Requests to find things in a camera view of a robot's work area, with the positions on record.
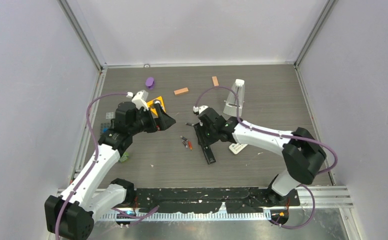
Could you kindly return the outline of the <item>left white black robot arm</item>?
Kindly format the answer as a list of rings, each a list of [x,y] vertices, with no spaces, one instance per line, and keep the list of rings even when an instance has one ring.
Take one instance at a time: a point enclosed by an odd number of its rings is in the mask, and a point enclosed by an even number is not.
[[[109,170],[119,161],[133,137],[139,133],[165,131],[176,123],[159,103],[154,108],[121,102],[110,126],[101,134],[97,149],[76,179],[59,196],[49,196],[44,203],[47,230],[58,238],[86,240],[100,217],[121,204],[130,207],[136,199],[132,182],[116,178],[101,193],[95,194]]]

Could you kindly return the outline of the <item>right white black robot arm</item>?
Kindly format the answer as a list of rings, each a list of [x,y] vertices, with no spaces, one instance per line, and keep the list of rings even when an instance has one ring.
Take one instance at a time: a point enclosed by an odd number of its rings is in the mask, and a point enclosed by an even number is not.
[[[295,131],[281,131],[254,125],[234,116],[225,119],[205,105],[193,107],[193,113],[199,120],[194,129],[203,148],[218,141],[246,144],[283,158],[286,169],[264,191],[264,200],[270,206],[284,203],[297,186],[310,185],[319,175],[327,157],[310,132],[302,127]]]

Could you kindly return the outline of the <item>black remote control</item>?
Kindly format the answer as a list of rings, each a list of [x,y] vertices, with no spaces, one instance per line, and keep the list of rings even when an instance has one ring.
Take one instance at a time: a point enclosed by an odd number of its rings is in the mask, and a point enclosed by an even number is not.
[[[203,127],[200,125],[200,123],[196,123],[194,126],[194,131],[197,137],[198,145],[200,146],[203,155],[205,157],[205,160],[208,165],[214,164],[216,162],[215,156],[213,154],[213,151],[210,147],[210,144],[207,139],[207,135]]]

